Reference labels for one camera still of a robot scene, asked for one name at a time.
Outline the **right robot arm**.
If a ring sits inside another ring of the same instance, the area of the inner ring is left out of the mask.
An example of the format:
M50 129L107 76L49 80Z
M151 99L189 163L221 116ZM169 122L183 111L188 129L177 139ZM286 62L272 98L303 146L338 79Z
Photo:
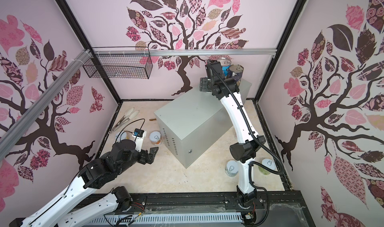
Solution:
M284 166L279 157L265 146L266 139L257 133L246 113L239 86L232 78L226 78L221 63L217 60L206 61L207 76L200 80L200 91L210 92L227 111L237 135L237 143L230 146L232 157L239 166L239 183L237 200L241 207L248 207L257 199L258 190L253 181L253 166L260 166L275 175L284 173ZM255 157L260 149L264 149L274 159L277 169L256 162Z

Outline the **dark grey tin can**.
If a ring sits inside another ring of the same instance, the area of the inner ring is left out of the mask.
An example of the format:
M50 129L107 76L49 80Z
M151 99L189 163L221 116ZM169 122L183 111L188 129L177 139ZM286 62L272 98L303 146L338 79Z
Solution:
M242 65L233 64L229 67L228 77L233 78L237 86L240 86L243 72L244 72L244 67Z

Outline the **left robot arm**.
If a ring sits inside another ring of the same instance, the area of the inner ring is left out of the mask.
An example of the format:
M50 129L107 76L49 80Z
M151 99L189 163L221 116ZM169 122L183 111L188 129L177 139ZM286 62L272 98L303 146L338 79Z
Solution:
M129 208L132 198L124 187L77 211L74 208L96 190L115 180L136 163L152 164L158 147L143 150L132 140L113 144L112 150L83 167L71 183L44 207L26 218L16 218L11 227L81 227L117 208Z

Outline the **blue label tin can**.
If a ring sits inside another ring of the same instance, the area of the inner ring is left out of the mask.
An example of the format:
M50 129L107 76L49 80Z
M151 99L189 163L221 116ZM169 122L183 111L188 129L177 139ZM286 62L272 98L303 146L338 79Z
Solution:
M228 73L229 73L229 67L232 64L231 59L228 57L222 57L222 58L218 59L218 62L220 62L221 66L222 66L222 71L223 71L225 77L227 77Z

